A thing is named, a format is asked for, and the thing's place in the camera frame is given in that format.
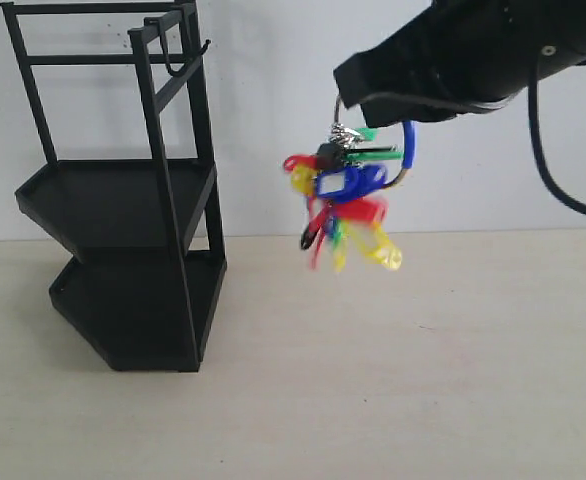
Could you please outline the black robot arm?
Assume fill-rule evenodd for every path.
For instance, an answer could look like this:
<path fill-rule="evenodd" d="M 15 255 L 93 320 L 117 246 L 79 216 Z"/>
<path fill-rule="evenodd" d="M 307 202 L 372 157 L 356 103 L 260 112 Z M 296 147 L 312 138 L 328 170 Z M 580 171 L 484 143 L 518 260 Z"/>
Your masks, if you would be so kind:
<path fill-rule="evenodd" d="M 586 1 L 434 1 L 333 72 L 367 126 L 436 123 L 503 108 L 541 79 L 586 63 Z"/>

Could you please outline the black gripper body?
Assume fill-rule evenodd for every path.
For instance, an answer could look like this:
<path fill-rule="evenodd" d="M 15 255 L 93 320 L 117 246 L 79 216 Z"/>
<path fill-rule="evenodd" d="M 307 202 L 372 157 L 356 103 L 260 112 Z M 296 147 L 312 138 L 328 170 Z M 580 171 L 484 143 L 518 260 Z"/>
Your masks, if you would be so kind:
<path fill-rule="evenodd" d="M 537 15 L 535 1 L 434 1 L 334 69 L 341 100 L 373 127 L 501 109 L 527 83 Z"/>

